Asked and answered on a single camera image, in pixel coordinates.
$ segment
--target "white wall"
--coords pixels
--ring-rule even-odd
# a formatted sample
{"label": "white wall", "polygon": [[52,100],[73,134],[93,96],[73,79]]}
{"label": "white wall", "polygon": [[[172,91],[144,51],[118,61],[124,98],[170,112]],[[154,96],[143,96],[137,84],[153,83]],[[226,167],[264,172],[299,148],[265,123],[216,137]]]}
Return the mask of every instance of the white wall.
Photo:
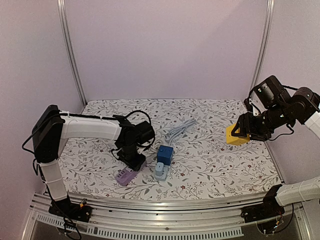
{"label": "white wall", "polygon": [[[275,75],[282,84],[320,94],[320,1],[276,1],[260,81]],[[282,127],[274,135],[288,131]],[[320,175],[320,139],[296,123],[294,135],[270,146],[287,184]],[[320,236],[320,205],[306,203],[314,237]]]}
{"label": "white wall", "polygon": [[13,240],[44,189],[21,144],[48,105],[81,110],[57,1],[1,1],[0,56],[0,239]]}
{"label": "white wall", "polygon": [[89,100],[244,99],[266,17],[261,0],[69,0]]}

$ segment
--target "purple block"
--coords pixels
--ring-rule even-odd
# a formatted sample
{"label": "purple block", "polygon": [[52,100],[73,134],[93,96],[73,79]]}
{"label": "purple block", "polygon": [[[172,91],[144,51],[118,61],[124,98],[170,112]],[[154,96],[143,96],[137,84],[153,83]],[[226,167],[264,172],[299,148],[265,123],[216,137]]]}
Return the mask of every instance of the purple block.
{"label": "purple block", "polygon": [[137,174],[147,165],[147,161],[144,161],[139,171],[133,171],[131,168],[126,166],[116,176],[115,180],[121,185],[126,186],[130,181],[137,176]]}

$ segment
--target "leaf pattern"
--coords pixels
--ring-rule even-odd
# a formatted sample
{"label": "leaf pattern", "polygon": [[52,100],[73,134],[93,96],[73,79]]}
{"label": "leaf pattern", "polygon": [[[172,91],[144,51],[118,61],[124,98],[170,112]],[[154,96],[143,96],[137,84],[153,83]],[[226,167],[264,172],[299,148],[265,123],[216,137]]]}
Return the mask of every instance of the leaf pattern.
{"label": "leaf pattern", "polygon": [[[197,200],[265,192],[279,184],[279,176],[264,144],[251,141],[241,146],[226,144],[226,127],[245,111],[238,100],[135,99],[90,101],[83,114],[126,115],[147,112],[156,138],[165,145],[173,126],[190,118],[196,124],[173,141],[174,154],[166,181],[154,178],[157,158],[146,151],[147,166],[127,185],[115,175],[124,163],[112,157],[114,142],[100,138],[69,139],[59,159],[69,192],[99,197],[136,200]],[[137,124],[140,113],[129,120]]]}

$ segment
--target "floral tablecloth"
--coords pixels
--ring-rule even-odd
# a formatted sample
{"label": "floral tablecloth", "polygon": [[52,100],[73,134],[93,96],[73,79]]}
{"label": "floral tablecloth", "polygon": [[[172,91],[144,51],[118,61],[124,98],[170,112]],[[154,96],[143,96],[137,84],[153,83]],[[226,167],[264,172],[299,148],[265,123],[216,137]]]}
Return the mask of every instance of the floral tablecloth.
{"label": "floral tablecloth", "polygon": [[[164,141],[168,130],[190,118],[196,124],[173,142],[174,155],[166,181],[154,178],[156,153],[146,152],[147,166],[127,186],[115,175],[124,163],[114,159],[113,141],[100,138],[69,139],[59,159],[69,192],[99,197],[139,200],[211,199],[265,192],[280,179],[270,154],[261,142],[226,144],[226,127],[245,111],[238,100],[135,99],[90,101],[83,114],[126,115],[147,112],[156,137]],[[139,123],[142,114],[129,120]]]}

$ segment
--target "black cable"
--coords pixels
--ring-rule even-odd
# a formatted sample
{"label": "black cable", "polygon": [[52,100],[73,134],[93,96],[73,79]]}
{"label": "black cable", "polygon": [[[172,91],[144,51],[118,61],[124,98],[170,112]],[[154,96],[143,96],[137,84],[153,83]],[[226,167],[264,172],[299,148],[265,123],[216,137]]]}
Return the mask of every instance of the black cable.
{"label": "black cable", "polygon": [[[151,124],[151,118],[150,118],[150,116],[148,115],[148,113],[146,113],[145,111],[142,111],[142,110],[134,110],[134,111],[130,112],[129,114],[127,114],[124,118],[127,119],[129,116],[131,116],[132,114],[135,114],[135,113],[142,113],[142,114],[146,115],[146,117],[147,117],[148,120],[149,120],[149,124],[152,125],[152,124]],[[149,145],[147,145],[147,146],[142,145],[142,144],[140,144],[140,143],[137,143],[136,145],[137,145],[139,148],[144,148],[143,151],[146,151],[146,150],[148,150],[148,149],[154,144],[155,140],[156,140],[156,136],[154,136],[152,142],[151,142]]]}
{"label": "black cable", "polygon": [[275,231],[274,232],[275,234],[280,233],[284,231],[287,227],[289,227],[290,223],[292,222],[292,219],[294,218],[294,212],[295,212],[295,206],[292,203],[292,214],[291,214],[290,220],[288,221],[287,225],[284,228],[280,229],[279,231]]}
{"label": "black cable", "polygon": [[37,159],[33,159],[32,161],[32,167],[33,167],[33,170],[34,170],[34,173],[35,175],[38,176],[38,172],[39,172],[39,166],[38,166],[38,163],[36,163],[36,166],[35,166],[35,162],[37,161]]}
{"label": "black cable", "polygon": [[149,123],[151,125],[150,116],[148,115],[148,113],[146,113],[145,111],[142,111],[142,110],[134,110],[134,111],[130,112],[129,114],[127,114],[126,116],[124,116],[124,118],[127,119],[128,117],[130,117],[132,114],[135,114],[135,113],[142,113],[142,114],[146,115],[146,117],[148,118]]}
{"label": "black cable", "polygon": [[254,108],[258,110],[259,114],[261,114],[260,109],[256,105],[254,105],[253,102],[251,103],[251,105],[254,106]]}
{"label": "black cable", "polygon": [[120,150],[119,148],[118,149],[111,149],[111,154],[112,154],[112,156],[115,158],[115,159],[117,159],[117,160],[119,160],[119,158],[117,158],[115,155],[114,155],[114,151],[118,151],[118,150]]}
{"label": "black cable", "polygon": [[[77,228],[77,225],[74,223],[74,221],[72,221],[72,219],[67,215],[65,214],[59,207],[58,205],[56,204],[56,201],[54,200],[54,198],[52,197],[51,193],[50,193],[50,190],[48,188],[48,186],[46,185],[46,189],[48,191],[48,194],[51,198],[51,202],[54,204],[54,206],[56,207],[56,209],[63,215],[63,221],[64,221],[64,234],[69,238],[69,239],[72,239],[72,240],[81,240],[82,239],[82,236],[81,236],[81,233],[79,232],[78,228]],[[69,228],[74,228],[79,236],[79,238],[73,238],[72,236],[69,236],[70,233],[67,233],[67,226]]]}
{"label": "black cable", "polygon": [[291,130],[290,133],[281,133],[281,134],[278,135],[276,138],[274,138],[274,139],[269,139],[269,141],[274,141],[274,140],[276,140],[278,137],[283,136],[283,135],[292,135],[292,134],[294,134],[295,131],[289,126],[288,123],[286,124],[286,127]]}
{"label": "black cable", "polygon": [[294,90],[294,91],[297,91],[298,88],[295,88],[295,87],[292,87],[292,86],[285,86],[285,85],[282,85],[284,88],[286,89],[291,89],[291,90]]}
{"label": "black cable", "polygon": [[25,150],[25,151],[27,151],[27,152],[29,152],[29,153],[31,153],[31,154],[33,154],[33,155],[35,155],[35,153],[32,151],[32,150],[30,150],[30,149],[27,149],[27,148],[25,148],[25,145],[30,141],[30,139],[32,139],[32,137],[45,125],[45,124],[47,124],[51,119],[53,119],[53,118],[55,118],[55,117],[58,117],[58,116],[61,116],[61,115],[65,115],[64,113],[62,113],[62,114],[55,114],[55,115],[52,115],[51,117],[49,117],[49,118],[47,118],[46,120],[44,120],[41,124],[40,124],[40,126],[37,128],[37,129],[35,129],[34,131],[33,131],[33,133],[24,141],[24,143],[22,144],[22,149],[23,150]]}

